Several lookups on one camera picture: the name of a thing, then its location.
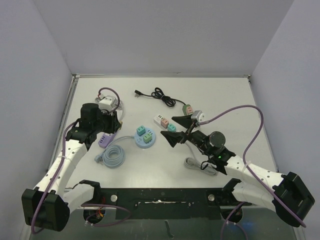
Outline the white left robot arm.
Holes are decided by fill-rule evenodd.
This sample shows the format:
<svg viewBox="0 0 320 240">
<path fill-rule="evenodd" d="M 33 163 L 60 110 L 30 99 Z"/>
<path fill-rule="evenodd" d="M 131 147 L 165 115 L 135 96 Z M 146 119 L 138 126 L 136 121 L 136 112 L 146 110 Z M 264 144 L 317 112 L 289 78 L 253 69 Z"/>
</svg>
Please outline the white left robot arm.
<svg viewBox="0 0 320 240">
<path fill-rule="evenodd" d="M 100 133 L 115 134 L 122 127 L 117 110 L 101 110 L 96 103 L 85 103 L 80 117 L 63 132 L 62 150 L 32 189 L 25 189 L 22 208 L 31 233 L 42 230 L 62 231 L 71 213 L 83 204 L 95 206 L 102 200 L 100 183 L 82 180 L 69 192 L 67 183 L 80 160 L 87 154 Z"/>
</svg>

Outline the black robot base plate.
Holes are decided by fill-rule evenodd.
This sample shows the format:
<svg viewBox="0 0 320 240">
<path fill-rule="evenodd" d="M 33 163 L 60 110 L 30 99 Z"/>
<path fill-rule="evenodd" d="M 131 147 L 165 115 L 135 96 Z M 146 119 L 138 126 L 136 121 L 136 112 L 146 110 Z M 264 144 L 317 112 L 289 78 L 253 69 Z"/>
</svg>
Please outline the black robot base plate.
<svg viewBox="0 0 320 240">
<path fill-rule="evenodd" d="M 220 220 L 239 204 L 222 188 L 103 188 L 93 203 L 116 220 Z"/>
</svg>

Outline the mint green charger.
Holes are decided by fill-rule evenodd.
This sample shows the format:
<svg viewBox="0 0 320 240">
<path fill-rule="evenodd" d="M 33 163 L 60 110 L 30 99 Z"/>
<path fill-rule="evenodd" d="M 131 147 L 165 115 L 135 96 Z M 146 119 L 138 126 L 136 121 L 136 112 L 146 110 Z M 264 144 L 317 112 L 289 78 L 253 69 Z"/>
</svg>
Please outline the mint green charger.
<svg viewBox="0 0 320 240">
<path fill-rule="evenodd" d="M 143 136 L 143 142 L 144 142 L 145 144 L 148 144 L 149 142 L 151 142 L 152 139 L 153 139 L 153 134 L 150 133 L 150 132 L 146 133 L 146 134 Z"/>
</svg>

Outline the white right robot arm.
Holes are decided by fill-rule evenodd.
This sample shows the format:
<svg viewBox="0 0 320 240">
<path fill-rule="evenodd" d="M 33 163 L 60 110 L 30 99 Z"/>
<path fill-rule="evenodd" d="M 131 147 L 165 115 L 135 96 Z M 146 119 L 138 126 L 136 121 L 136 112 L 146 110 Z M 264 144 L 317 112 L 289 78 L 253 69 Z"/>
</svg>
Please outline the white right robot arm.
<svg viewBox="0 0 320 240">
<path fill-rule="evenodd" d="M 197 130 L 197 120 L 192 116 L 172 118 L 186 128 L 186 131 L 162 130 L 171 147 L 189 142 L 207 156 L 206 165 L 231 180 L 229 188 L 222 192 L 223 200 L 230 205 L 247 202 L 274 211 L 285 223 L 293 227 L 304 227 L 303 220 L 315 203 L 315 199 L 299 175 L 294 172 L 283 174 L 267 170 L 250 163 L 228 150 L 223 133 L 214 131 L 209 135 Z"/>
</svg>

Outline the teal charger dark base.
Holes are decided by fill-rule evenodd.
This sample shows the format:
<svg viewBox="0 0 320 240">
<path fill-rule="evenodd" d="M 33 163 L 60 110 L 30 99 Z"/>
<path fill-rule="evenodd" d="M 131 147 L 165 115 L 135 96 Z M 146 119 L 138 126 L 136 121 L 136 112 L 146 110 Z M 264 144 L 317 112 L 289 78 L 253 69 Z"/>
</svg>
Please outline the teal charger dark base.
<svg viewBox="0 0 320 240">
<path fill-rule="evenodd" d="M 174 124 L 169 123 L 169 124 L 167 125 L 167 130 L 168 130 L 169 132 L 176 132 L 177 128 L 176 128 L 176 126 L 175 126 Z"/>
</svg>

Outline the pink brown charger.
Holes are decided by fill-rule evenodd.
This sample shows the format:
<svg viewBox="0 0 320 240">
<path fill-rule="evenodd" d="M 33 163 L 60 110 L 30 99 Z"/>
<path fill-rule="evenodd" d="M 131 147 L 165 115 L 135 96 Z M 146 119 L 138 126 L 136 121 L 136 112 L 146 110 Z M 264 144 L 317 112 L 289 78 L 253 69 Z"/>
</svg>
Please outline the pink brown charger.
<svg viewBox="0 0 320 240">
<path fill-rule="evenodd" d="M 190 114 L 192 114 L 194 111 L 193 111 L 193 109 L 192 109 L 191 106 L 187 106 L 186 109 L 185 109 L 185 112 L 186 112 L 187 115 L 190 115 Z"/>
</svg>

